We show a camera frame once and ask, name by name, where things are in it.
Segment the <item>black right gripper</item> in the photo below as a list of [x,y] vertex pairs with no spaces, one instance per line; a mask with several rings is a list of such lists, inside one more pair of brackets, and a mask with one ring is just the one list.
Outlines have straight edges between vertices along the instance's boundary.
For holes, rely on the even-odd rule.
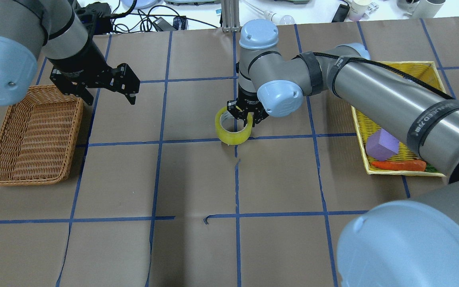
[[249,113],[253,114],[253,127],[269,116],[257,98],[257,93],[247,90],[238,90],[237,100],[228,100],[226,109],[233,118],[242,120],[244,128],[248,125]]

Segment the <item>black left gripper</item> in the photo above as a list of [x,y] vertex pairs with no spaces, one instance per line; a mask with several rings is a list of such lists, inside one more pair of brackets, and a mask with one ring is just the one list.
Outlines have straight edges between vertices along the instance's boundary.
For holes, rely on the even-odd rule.
[[75,55],[64,59],[49,57],[53,67],[59,71],[51,73],[50,79],[64,94],[81,98],[88,106],[94,102],[89,88],[105,88],[123,94],[131,105],[135,105],[140,80],[129,64],[110,67],[99,48],[82,48]]

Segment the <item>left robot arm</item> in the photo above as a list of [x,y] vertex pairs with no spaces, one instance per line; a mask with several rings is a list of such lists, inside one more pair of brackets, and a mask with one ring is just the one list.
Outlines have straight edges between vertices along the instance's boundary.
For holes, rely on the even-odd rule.
[[43,54],[50,79],[66,96],[93,104],[91,88],[123,94],[135,104],[140,80],[126,63],[110,67],[93,41],[124,14],[75,9],[68,0],[0,0],[0,106],[24,99]]

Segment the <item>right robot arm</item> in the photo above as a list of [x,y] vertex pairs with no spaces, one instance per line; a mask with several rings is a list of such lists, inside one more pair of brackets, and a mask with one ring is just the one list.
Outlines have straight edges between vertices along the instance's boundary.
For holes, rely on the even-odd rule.
[[246,127],[331,91],[448,175],[417,198],[381,204],[343,229],[337,269],[344,287],[459,287],[459,100],[370,59],[360,43],[286,61],[269,20],[244,24],[237,100],[226,110]]

